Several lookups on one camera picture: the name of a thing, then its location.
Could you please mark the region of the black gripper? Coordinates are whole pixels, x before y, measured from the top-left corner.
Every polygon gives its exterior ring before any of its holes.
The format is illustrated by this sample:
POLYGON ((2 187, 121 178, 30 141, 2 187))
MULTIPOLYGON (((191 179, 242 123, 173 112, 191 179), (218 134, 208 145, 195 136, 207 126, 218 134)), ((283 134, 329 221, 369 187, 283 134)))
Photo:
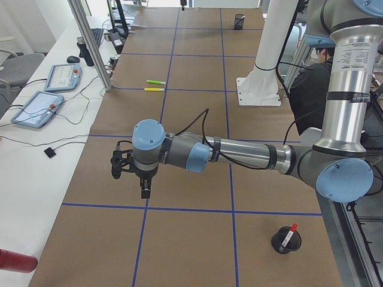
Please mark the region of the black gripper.
POLYGON ((151 179, 156 175, 156 170, 140 170, 135 172, 140 178, 141 198, 149 199, 151 194, 151 179))

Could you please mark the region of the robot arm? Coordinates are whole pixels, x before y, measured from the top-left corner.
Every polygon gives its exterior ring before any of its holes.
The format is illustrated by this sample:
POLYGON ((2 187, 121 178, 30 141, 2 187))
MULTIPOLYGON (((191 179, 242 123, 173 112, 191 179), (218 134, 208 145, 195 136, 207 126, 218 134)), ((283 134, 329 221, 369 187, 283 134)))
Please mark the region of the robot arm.
POLYGON ((361 144, 370 82, 382 44, 381 1, 309 1, 306 43, 333 55, 295 79, 288 98, 301 145, 277 148, 258 143, 279 125, 259 116, 252 135, 222 139, 182 130, 168 133, 155 120, 133 130, 128 162, 140 179, 141 196, 150 197, 160 164, 190 172, 208 162, 228 162, 253 170, 277 170, 314 188, 324 198, 348 203, 370 194, 375 174, 361 144))

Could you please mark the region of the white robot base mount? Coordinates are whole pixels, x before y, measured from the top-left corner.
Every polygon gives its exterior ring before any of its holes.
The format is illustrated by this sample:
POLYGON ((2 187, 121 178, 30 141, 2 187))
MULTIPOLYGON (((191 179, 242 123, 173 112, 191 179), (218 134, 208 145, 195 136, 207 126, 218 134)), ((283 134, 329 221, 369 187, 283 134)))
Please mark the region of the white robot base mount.
POLYGON ((247 77, 236 79, 241 106, 281 105, 277 65, 298 3, 298 0, 270 1, 254 68, 247 77))

